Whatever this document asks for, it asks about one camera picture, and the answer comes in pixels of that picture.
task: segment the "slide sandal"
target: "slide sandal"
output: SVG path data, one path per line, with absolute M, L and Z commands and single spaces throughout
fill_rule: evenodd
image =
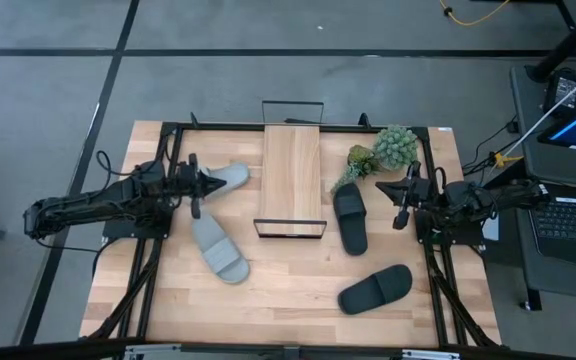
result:
M 202 173 L 208 176 L 226 181 L 226 185 L 208 194 L 206 199 L 212 199 L 227 194 L 245 184 L 246 181 L 248 181 L 248 177 L 250 177 L 248 165 L 244 163 L 233 163 L 221 169 L 208 169 L 205 166 L 200 166 L 199 169 Z
M 412 288 L 412 274 L 406 265 L 393 265 L 376 272 L 339 294 L 341 311 L 348 315 L 397 301 Z
M 350 255 L 361 255 L 368 249 L 366 207 L 355 184 L 340 187 L 332 200 L 339 223 L 341 242 Z
M 248 261 L 205 207 L 201 208 L 201 218 L 193 219 L 192 235 L 204 261 L 221 280 L 236 284 L 248 277 Z

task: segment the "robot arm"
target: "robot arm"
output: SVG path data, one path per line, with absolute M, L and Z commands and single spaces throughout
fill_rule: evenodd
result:
M 192 215 L 199 218 L 198 199 L 225 184 L 199 171 L 195 154 L 190 155 L 189 164 L 178 164 L 170 178 L 165 176 L 163 163 L 155 160 L 105 189 L 35 202 L 24 212 L 24 232 L 40 239 L 66 226 L 114 219 L 131 219 L 137 226 L 146 226 L 174 211 L 171 198 L 183 196 L 192 199 Z
M 530 209 L 545 204 L 549 197 L 531 179 L 515 180 L 509 185 L 484 189 L 466 181 L 444 186 L 434 193 L 434 184 L 420 177 L 420 163 L 408 168 L 406 177 L 397 182 L 377 182 L 376 186 L 400 207 L 393 227 L 403 229 L 408 220 L 408 206 L 432 216 L 434 227 L 450 229 L 464 223 L 476 223 L 509 208 Z

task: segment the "potted succulent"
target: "potted succulent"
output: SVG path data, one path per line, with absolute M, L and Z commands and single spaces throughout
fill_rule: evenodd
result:
M 341 186 L 379 171 L 394 171 L 417 160 L 417 136 L 398 125 L 390 125 L 377 134 L 372 149 L 361 145 L 350 148 L 348 166 L 332 187 L 335 193 Z

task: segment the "gray floor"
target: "gray floor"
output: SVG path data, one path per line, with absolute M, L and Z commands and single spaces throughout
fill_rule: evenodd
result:
M 493 5 L 452 0 L 474 19 Z M 0 47 L 114 48 L 127 0 L 22 4 L 0 0 Z M 576 18 L 576 1 L 568 2 Z M 510 4 L 479 27 L 458 27 L 435 1 L 142 1 L 129 48 L 549 49 L 565 34 L 556 7 Z M 535 59 L 347 57 L 124 58 L 97 149 L 120 164 L 132 122 L 260 122 L 262 100 L 325 103 L 323 121 L 453 127 L 462 163 L 514 114 L 511 66 Z M 16 341 L 19 321 L 44 259 L 22 234 L 32 201 L 64 194 L 110 58 L 0 58 L 0 346 Z M 576 68 L 576 62 L 568 64 Z M 485 150 L 511 139 L 503 133 Z M 84 190 L 102 185 L 91 164 Z M 98 248 L 100 225 L 73 228 L 71 246 Z M 66 252 L 38 342 L 77 337 L 92 256 Z M 490 287 L 503 342 L 512 348 L 576 355 L 576 298 L 546 294 L 540 314 L 522 312 L 517 269 L 491 265 Z M 204 355 L 188 358 L 201 359 Z

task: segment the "wooden tabletop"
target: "wooden tabletop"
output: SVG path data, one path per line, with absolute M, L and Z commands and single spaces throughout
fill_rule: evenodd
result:
M 135 123 L 124 170 L 154 157 L 161 124 Z M 452 130 L 430 128 L 429 133 L 435 165 L 445 168 L 448 181 L 462 179 Z M 321 133 L 321 211 L 323 219 L 328 221 L 321 240 L 260 239 L 252 220 L 258 215 L 261 198 L 264 133 L 184 131 L 180 160 L 194 152 L 200 164 L 209 168 L 235 161 L 249 165 L 249 181 L 211 200 L 208 206 L 248 259 L 250 276 L 239 285 L 229 285 L 210 272 L 192 239 L 190 210 L 188 201 L 184 201 L 175 211 L 170 236 L 164 241 L 147 339 L 436 347 L 426 264 L 414 225 L 411 223 L 401 231 L 393 230 L 397 208 L 374 186 L 376 181 L 401 179 L 405 169 L 358 182 L 367 209 L 368 250 L 361 256 L 349 256 L 341 244 L 330 189 L 346 166 L 349 148 L 355 144 L 371 146 L 374 138 L 374 134 Z M 423 159 L 422 155 L 419 147 L 419 159 Z M 101 255 L 81 335 L 96 330 L 123 296 L 134 250 L 134 240 L 120 240 Z M 499 342 L 481 259 L 465 246 L 453 246 L 452 257 L 461 300 L 488 336 Z M 405 264 L 413 274 L 413 287 L 406 297 L 358 315 L 344 315 L 339 310 L 337 295 L 341 290 L 393 264 Z M 135 304 L 129 334 L 136 331 L 141 299 Z M 449 339 L 455 342 L 446 301 L 444 315 Z

